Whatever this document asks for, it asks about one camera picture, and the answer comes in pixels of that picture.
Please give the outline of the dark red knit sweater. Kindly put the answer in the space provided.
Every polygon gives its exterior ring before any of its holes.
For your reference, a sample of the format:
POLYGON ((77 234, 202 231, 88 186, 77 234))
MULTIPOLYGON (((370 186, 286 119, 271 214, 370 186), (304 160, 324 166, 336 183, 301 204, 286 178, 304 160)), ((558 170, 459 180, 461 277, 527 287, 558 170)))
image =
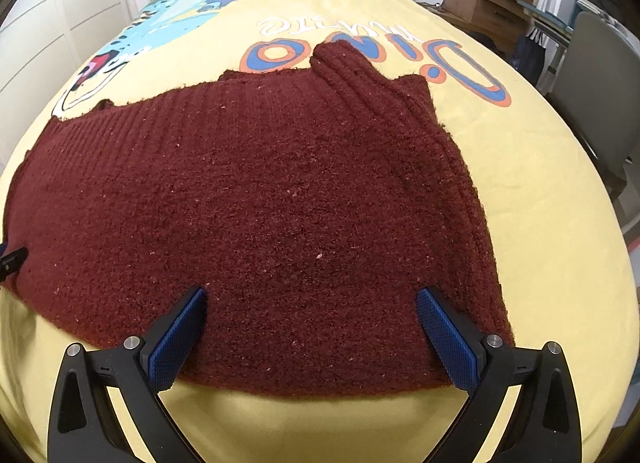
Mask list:
POLYGON ((426 80, 344 41, 306 68, 228 71, 51 118, 10 183, 9 289, 96 347, 190 287, 204 333, 183 374, 283 397, 448 383, 416 317, 433 287, 510 341, 485 213, 426 80))

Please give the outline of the yellow dinosaur print bedspread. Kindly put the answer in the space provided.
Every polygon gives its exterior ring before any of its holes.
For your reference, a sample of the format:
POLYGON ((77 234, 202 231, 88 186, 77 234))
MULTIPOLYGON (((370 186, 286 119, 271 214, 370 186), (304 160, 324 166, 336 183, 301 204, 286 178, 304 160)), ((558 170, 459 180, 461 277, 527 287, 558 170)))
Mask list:
MULTIPOLYGON (((550 104, 503 59, 412 0, 153 0, 66 80, 1 163, 10 183, 51 118, 127 105, 225 72, 306 68, 347 42, 382 75, 423 77, 482 204, 511 342, 564 349, 582 457, 608 438, 634 371, 634 276, 608 194, 550 104)), ((65 348, 93 346, 1 291, 1 410, 36 461, 65 348)), ((461 408, 449 382, 388 395, 283 397, 183 374, 163 402, 209 462, 417 462, 461 408)))

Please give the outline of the white wardrobe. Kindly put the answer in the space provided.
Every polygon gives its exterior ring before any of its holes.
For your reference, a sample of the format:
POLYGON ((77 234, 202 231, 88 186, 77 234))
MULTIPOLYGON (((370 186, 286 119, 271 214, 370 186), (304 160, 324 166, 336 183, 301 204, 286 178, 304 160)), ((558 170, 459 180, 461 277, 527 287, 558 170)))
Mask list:
POLYGON ((1 24, 1 163, 102 45, 131 21, 126 0, 17 0, 1 24))

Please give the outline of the grey green chair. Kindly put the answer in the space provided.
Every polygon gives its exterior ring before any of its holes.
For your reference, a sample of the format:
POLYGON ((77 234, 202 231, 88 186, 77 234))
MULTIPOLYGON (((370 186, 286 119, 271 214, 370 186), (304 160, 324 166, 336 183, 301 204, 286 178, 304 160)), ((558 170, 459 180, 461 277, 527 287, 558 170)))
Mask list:
POLYGON ((627 157, 639 144, 639 53, 614 25, 582 12, 546 99, 616 201, 627 186, 627 157))

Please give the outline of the dark hanging tote bag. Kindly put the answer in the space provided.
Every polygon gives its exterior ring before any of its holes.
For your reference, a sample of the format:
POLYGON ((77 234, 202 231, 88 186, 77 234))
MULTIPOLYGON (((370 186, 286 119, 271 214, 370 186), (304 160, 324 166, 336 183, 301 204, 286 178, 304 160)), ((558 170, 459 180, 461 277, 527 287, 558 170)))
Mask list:
POLYGON ((510 61, 514 70, 517 70, 538 90, 541 90, 542 80, 556 72, 552 63, 544 64, 546 59, 546 48, 542 45, 544 39, 549 40, 550 37, 538 28, 534 28, 528 34, 521 34, 518 36, 510 61))

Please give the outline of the wooden drawer cabinet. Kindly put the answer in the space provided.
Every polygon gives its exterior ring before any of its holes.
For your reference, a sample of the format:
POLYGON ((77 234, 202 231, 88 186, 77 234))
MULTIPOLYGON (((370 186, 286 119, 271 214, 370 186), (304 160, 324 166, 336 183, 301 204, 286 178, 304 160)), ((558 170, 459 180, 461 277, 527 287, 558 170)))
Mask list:
POLYGON ((498 44, 514 45, 530 23, 521 2, 533 0, 444 0, 442 8, 470 24, 474 32, 484 32, 498 44))

